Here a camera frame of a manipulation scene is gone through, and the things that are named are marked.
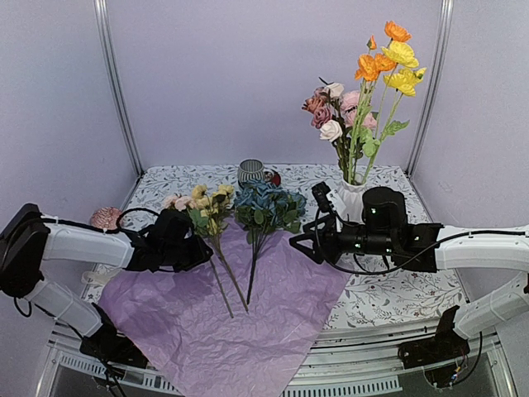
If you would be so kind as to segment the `pale yellow rose stem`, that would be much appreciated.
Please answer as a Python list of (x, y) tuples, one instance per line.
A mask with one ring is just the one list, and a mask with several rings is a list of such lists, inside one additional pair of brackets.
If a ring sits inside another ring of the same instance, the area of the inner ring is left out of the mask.
[(242, 294), (235, 273), (222, 251), (221, 237), (228, 228), (227, 219), (231, 215), (231, 199), (235, 188), (229, 184), (220, 184), (217, 190), (209, 194), (205, 184), (196, 185), (191, 193), (192, 201), (187, 205), (195, 232), (207, 239), (219, 261), (224, 265), (244, 310), (248, 313), (248, 303)]

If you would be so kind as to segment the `white ribbed vase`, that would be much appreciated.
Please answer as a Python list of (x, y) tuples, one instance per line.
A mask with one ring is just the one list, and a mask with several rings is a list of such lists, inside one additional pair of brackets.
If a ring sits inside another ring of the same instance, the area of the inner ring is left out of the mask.
[(345, 205), (339, 211), (341, 219), (348, 222), (362, 221), (362, 195), (365, 190), (366, 184), (349, 184), (345, 180), (338, 184), (337, 193)]

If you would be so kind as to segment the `purple wrapping paper sheet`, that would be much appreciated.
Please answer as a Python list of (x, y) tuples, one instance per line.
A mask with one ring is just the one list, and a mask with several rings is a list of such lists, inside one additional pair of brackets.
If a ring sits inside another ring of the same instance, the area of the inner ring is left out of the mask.
[(178, 274), (123, 271), (99, 306), (181, 394), (278, 396), (304, 362), (348, 276), (276, 232), (252, 261), (242, 228), (222, 234), (226, 263)]

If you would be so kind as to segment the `cream printed ribbon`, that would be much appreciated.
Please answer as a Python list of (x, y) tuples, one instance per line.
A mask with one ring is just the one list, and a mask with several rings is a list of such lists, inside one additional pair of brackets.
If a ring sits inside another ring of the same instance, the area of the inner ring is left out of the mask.
[(99, 274), (93, 271), (86, 271), (81, 275), (81, 281), (85, 285), (105, 286), (113, 277), (112, 272)]

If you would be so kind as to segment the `three rose flower stem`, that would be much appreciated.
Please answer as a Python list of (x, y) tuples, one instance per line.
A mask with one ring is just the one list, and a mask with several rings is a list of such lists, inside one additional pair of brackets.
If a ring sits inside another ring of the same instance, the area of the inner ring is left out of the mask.
[(338, 166), (345, 182), (350, 178), (350, 138), (344, 117), (341, 115), (339, 98), (332, 98), (329, 93), (316, 91), (307, 98), (302, 110), (312, 114), (311, 125), (319, 131), (319, 138), (328, 141), (338, 156)]

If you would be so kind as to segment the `pink peony flower stem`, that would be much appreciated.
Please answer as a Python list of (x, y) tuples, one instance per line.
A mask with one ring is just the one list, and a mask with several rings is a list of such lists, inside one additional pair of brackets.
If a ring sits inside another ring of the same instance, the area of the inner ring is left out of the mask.
[(340, 97), (341, 115), (344, 117), (350, 138), (350, 178), (349, 184), (362, 184), (364, 177), (358, 176), (358, 162), (366, 156), (364, 145), (374, 139), (377, 127), (376, 116), (372, 113), (374, 89), (370, 86), (356, 91), (344, 92)]

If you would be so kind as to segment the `yellow flower stem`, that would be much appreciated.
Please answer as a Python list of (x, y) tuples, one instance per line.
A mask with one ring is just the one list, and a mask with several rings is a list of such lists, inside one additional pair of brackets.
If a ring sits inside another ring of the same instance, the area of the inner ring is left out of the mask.
[(395, 119), (396, 112), (404, 98), (414, 98), (417, 86), (422, 83), (427, 69), (421, 67), (414, 49), (406, 42), (391, 40), (374, 55), (359, 58), (357, 75), (361, 88), (372, 87), (372, 113), (376, 116), (377, 127), (374, 139), (364, 145), (365, 154), (371, 154), (364, 172), (363, 183), (379, 153), (380, 147), (389, 137), (407, 128), (409, 121)]

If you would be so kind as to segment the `orange poppy flower stem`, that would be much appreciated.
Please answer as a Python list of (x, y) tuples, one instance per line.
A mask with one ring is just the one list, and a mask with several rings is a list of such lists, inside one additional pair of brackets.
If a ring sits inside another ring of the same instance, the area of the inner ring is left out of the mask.
[(379, 148), (386, 138), (406, 128), (407, 122), (394, 119), (402, 98), (416, 95), (416, 86), (425, 73), (409, 45), (412, 35), (393, 21), (384, 25), (387, 43), (377, 45), (374, 37), (360, 55), (355, 79), (360, 82), (360, 96), (348, 137), (350, 184), (363, 184), (374, 165)]

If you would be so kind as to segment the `pale pink peony stem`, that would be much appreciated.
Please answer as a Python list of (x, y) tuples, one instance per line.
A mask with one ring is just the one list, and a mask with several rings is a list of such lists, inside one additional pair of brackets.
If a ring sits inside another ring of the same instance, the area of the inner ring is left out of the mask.
[(197, 208), (197, 202), (187, 195), (172, 194), (164, 199), (163, 209), (173, 209), (180, 212)]

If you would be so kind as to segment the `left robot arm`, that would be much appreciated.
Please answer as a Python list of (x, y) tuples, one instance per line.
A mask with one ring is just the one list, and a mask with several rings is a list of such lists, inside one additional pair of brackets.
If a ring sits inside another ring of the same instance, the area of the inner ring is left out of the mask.
[(102, 363), (145, 368), (148, 360), (98, 304), (91, 304), (42, 269), (49, 263), (109, 265), (128, 272), (180, 273), (209, 261), (212, 249), (191, 217), (164, 209), (141, 230), (113, 229), (44, 215), (26, 203), (1, 232), (1, 291), (25, 300), (79, 337), (80, 352)]

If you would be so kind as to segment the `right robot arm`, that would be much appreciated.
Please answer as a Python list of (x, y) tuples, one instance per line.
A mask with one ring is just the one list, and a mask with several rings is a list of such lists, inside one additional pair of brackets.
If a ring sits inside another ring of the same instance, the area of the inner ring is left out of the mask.
[(389, 187), (362, 195), (361, 221), (342, 217), (345, 203), (324, 184), (312, 187), (318, 212), (290, 245), (317, 264), (340, 269), (352, 256), (390, 259), (388, 273), (408, 270), (438, 273), (459, 270), (472, 301), (456, 304), (441, 315), (433, 336), (405, 342), (398, 357), (407, 369), (428, 366), (469, 353), (469, 340), (479, 332), (528, 310), (528, 228), (463, 228), (441, 223), (412, 224), (405, 197)]

